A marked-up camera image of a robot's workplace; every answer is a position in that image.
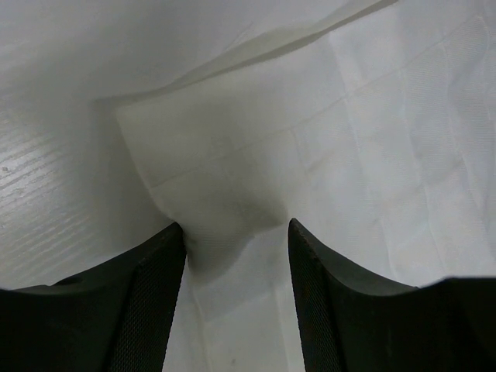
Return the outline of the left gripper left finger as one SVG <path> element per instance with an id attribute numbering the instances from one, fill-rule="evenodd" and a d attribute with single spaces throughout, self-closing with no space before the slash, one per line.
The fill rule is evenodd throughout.
<path id="1" fill-rule="evenodd" d="M 3 371 L 160 371 L 186 250 L 172 224 L 56 284 L 1 292 Z"/>

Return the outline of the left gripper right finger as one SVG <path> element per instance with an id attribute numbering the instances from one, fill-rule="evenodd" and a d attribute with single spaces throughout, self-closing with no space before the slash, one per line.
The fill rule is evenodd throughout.
<path id="1" fill-rule="evenodd" d="M 495 369 L 494 278 L 411 287 L 328 248 L 296 219 L 288 256 L 307 371 Z"/>

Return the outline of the white pleated skirt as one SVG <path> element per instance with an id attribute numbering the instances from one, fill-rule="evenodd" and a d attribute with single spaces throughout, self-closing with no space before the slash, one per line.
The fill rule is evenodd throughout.
<path id="1" fill-rule="evenodd" d="M 171 222 L 166 371 L 301 371 L 287 230 L 409 285 L 495 273 L 493 1 L 3 1 L 1 286 Z"/>

